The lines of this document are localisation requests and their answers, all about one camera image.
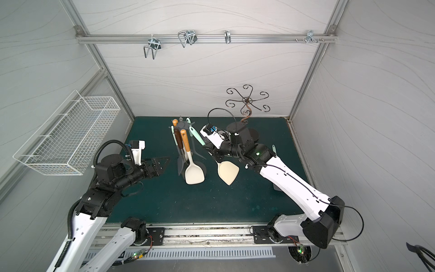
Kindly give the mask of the cream spatula mint handle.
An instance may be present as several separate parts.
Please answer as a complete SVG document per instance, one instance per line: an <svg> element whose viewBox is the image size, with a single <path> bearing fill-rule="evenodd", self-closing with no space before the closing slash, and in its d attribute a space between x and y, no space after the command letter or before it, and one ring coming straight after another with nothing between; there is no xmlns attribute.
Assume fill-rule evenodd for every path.
<svg viewBox="0 0 435 272"><path fill-rule="evenodd" d="M202 146L205 145L205 141L203 140L203 138L199 135L199 133L196 131L196 129L192 125L189 126L189 131L192 133L192 135L196 138L196 140ZM217 163L217 173L218 173L219 177L227 185L231 185L239 173L239 167L230 161L224 161L221 163L216 161L216 163Z"/></svg>

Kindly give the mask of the grey spatula mint handle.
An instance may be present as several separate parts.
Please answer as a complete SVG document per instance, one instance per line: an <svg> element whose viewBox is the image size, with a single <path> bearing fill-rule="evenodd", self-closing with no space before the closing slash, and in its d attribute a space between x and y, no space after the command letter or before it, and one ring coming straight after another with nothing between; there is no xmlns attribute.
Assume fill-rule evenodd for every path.
<svg viewBox="0 0 435 272"><path fill-rule="evenodd" d="M276 154L276 146L275 145L272 145L272 150ZM276 190L278 192L282 191L276 184L273 184L273 188L274 188L274 190Z"/></svg>

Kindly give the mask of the white spatula light wood handle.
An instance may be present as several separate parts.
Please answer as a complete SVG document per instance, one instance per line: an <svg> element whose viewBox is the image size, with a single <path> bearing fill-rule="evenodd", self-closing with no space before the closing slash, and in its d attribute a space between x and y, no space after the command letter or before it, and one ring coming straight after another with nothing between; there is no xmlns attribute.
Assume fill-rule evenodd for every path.
<svg viewBox="0 0 435 272"><path fill-rule="evenodd" d="M188 185L196 185L205 181L205 175L202 168L195 164L193 161L193 157L191 155L190 144L188 140L188 135L185 129L180 131L186 153L189 160L189 166L185 171L185 180Z"/></svg>

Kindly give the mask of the aluminium top rail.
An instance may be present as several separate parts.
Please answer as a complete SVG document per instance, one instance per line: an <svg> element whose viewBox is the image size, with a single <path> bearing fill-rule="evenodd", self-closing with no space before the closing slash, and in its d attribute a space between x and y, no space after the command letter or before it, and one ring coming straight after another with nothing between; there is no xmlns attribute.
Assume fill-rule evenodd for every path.
<svg viewBox="0 0 435 272"><path fill-rule="evenodd" d="M161 45L181 44L177 34L161 35L92 35L87 34L82 26L74 26L76 39L80 44L147 44L152 37L160 40ZM235 34L231 32L231 44L291 44L295 38L302 39L305 34ZM224 32L219 34L198 34L194 44L226 44ZM323 38L323 43L335 43L338 36L335 32L328 34L314 34L316 38Z"/></svg>

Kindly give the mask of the white vent strip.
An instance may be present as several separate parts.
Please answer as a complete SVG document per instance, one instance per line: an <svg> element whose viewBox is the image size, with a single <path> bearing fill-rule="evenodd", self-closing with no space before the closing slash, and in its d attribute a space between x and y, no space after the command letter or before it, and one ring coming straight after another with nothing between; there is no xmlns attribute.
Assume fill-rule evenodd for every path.
<svg viewBox="0 0 435 272"><path fill-rule="evenodd" d="M245 260L275 258L272 247L153 248L146 260Z"/></svg>

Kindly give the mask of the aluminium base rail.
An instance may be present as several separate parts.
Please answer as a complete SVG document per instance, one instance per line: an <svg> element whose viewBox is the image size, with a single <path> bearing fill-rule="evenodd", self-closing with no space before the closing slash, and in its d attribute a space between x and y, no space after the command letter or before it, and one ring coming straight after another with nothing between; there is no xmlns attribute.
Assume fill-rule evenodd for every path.
<svg viewBox="0 0 435 272"><path fill-rule="evenodd" d="M265 223L152 224L147 226L147 229L153 238L153 248L313 245L301 234L293 238L283 237L273 242Z"/></svg>

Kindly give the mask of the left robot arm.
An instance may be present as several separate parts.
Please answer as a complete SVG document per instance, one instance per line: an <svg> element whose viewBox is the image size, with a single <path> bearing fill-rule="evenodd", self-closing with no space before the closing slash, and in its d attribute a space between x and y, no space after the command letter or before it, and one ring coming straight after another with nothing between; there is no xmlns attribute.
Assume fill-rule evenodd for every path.
<svg viewBox="0 0 435 272"><path fill-rule="evenodd" d="M167 168L168 156L142 158L144 141L124 144L109 140L96 151L94 175L86 193L70 208L68 234L50 264L50 272L106 272L112 266L134 262L161 243L163 229L148 230L146 222L128 217L113 238L87 263L90 246L115 206L127 195L124 190L142 184L145 179L161 176Z"/></svg>

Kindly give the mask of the small metal hook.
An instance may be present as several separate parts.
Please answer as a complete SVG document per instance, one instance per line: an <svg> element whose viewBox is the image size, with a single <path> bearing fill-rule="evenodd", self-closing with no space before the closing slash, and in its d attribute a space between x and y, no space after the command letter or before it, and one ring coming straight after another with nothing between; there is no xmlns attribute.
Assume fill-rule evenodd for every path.
<svg viewBox="0 0 435 272"><path fill-rule="evenodd" d="M231 44L231 33L229 30L224 31L224 39L226 44Z"/></svg>

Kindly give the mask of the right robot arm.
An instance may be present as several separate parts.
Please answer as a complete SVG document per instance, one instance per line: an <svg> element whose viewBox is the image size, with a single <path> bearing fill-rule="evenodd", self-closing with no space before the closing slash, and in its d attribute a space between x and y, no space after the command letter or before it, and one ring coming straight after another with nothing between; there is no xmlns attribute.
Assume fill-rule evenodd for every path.
<svg viewBox="0 0 435 272"><path fill-rule="evenodd" d="M207 124L200 134L205 137L204 149L217 162L225 156L238 159L245 168L272 182L302 210L299 216L277 215L271 222L273 239L276 235L302 235L321 249L328 247L343 220L345 203L340 197L329 197L313 188L272 149L256 142L242 122L233 122L224 130Z"/></svg>

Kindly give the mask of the grey utensil rack stand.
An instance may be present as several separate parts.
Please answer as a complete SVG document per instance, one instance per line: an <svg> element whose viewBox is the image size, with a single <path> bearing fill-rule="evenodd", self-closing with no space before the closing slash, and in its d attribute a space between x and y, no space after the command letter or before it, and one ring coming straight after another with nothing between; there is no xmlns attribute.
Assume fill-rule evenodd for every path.
<svg viewBox="0 0 435 272"><path fill-rule="evenodd" d="M189 136L191 134L192 122L188 117L184 120L182 117L172 120L171 131L179 151L177 159L177 169L179 175L184 177L188 185L197 185L205 181L206 168L200 162L193 161L193 155L198 153L192 151L194 144L190 144Z"/></svg>

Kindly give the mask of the metal double hook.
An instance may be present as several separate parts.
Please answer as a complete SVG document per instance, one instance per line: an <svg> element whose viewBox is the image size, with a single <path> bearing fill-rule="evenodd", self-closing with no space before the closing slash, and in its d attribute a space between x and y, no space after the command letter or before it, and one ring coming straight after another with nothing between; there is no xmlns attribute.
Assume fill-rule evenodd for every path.
<svg viewBox="0 0 435 272"><path fill-rule="evenodd" d="M152 37L148 40L148 45L145 45L143 47L144 56L145 58L151 56L154 60L156 58L156 55L158 51L162 48L160 40Z"/></svg>

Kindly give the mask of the brown metal scroll stand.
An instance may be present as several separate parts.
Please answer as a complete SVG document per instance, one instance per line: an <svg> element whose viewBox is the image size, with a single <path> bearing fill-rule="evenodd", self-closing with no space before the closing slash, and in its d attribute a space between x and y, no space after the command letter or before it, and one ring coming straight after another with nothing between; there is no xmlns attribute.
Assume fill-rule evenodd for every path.
<svg viewBox="0 0 435 272"><path fill-rule="evenodd" d="M270 112L271 108L269 105L264 104L261 108L257 107L256 105L254 105L255 102L259 102L262 100L265 100L267 98L270 97L269 93L266 91L260 91L259 95L261 96L258 99L254 99L252 98L252 94L253 94L253 86L249 85L249 84L245 84L242 86L242 88L244 90L249 91L249 94L244 96L242 95L236 88L230 87L228 89L226 89L226 93L229 95L234 95L235 93L239 95L240 99L236 100L236 99L228 99L225 102L225 105L228 108L234 108L236 106L236 103L242 103L243 106L240 109L240 113L242 114L243 118L240 120L240 122L247 126L248 125L248 120L251 118L252 114L253 114L253 109L259 110L263 113L267 113Z"/></svg>

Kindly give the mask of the metal bracket hook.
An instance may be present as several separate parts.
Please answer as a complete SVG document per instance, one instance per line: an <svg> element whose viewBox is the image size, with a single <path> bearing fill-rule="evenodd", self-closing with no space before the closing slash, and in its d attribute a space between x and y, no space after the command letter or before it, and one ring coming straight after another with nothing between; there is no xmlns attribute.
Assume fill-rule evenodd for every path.
<svg viewBox="0 0 435 272"><path fill-rule="evenodd" d="M305 44L310 44L310 43L323 43L325 41L325 39L323 38L316 38L314 37L314 32L312 30L308 31L306 36L302 39L298 39L295 38L295 42L297 43L305 43Z"/></svg>

